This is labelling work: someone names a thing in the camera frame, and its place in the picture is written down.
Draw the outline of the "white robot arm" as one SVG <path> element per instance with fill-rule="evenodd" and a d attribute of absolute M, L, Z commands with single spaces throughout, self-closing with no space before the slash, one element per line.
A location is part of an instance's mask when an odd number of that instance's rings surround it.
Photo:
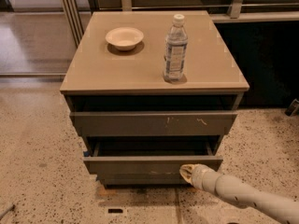
<path fill-rule="evenodd" d="M 299 202 L 258 190 L 240 178 L 214 171 L 204 164 L 183 164 L 179 169 L 183 179 L 235 206 L 250 206 L 280 224 L 299 224 Z"/>

